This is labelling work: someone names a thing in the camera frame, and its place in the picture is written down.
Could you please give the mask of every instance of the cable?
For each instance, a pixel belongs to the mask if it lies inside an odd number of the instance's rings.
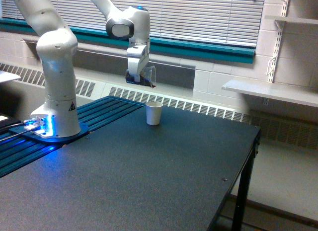
[[[25,133],[28,133],[28,132],[32,132],[32,131],[38,130],[40,127],[41,127],[41,126],[38,126],[38,127],[33,128],[33,129],[25,130],[25,131],[23,131],[23,132],[21,132],[21,133],[12,135],[12,136],[10,136],[10,137],[3,138],[3,139],[0,140],[0,143],[4,142],[4,141],[6,141],[6,140],[9,140],[9,139],[11,139],[11,138],[15,138],[15,137],[17,137],[17,136],[20,136],[20,135],[22,135],[22,134],[25,134]]]
[[[16,124],[12,124],[12,125],[3,127],[3,128],[0,129],[0,133],[3,133],[3,132],[7,131],[10,128],[15,128],[15,127],[22,126],[22,125],[24,125],[24,123],[16,123]]]

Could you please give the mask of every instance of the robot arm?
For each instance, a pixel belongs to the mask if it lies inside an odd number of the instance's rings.
[[[14,0],[26,22],[40,36],[36,49],[45,77],[45,103],[31,117],[43,119],[43,138],[70,137],[80,132],[76,111],[72,57],[78,41],[50,0]]]
[[[91,0],[106,18],[106,31],[111,38],[129,39],[126,81],[153,87],[151,76],[144,70],[149,61],[150,16],[142,6],[119,10],[111,0]]]

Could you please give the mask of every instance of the paper cup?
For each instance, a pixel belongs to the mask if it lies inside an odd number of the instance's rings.
[[[160,123],[162,107],[163,104],[159,102],[146,103],[147,124],[158,125]]]

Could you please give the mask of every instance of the teal window trim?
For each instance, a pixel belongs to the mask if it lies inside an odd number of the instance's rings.
[[[72,26],[70,28],[78,40],[102,43],[105,45],[128,46],[128,40],[122,41],[111,39],[106,31]],[[8,18],[0,18],[0,29],[5,31],[34,32],[24,20]],[[216,45],[158,37],[151,37],[151,52],[247,64],[252,64],[255,56],[254,48]]]

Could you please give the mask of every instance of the warning label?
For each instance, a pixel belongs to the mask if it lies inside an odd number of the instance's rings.
[[[74,102],[72,102],[72,104],[71,104],[71,106],[70,106],[70,109],[69,109],[69,112],[70,112],[70,111],[73,111],[73,110],[75,110],[75,109],[76,109],[75,104],[74,104]]]

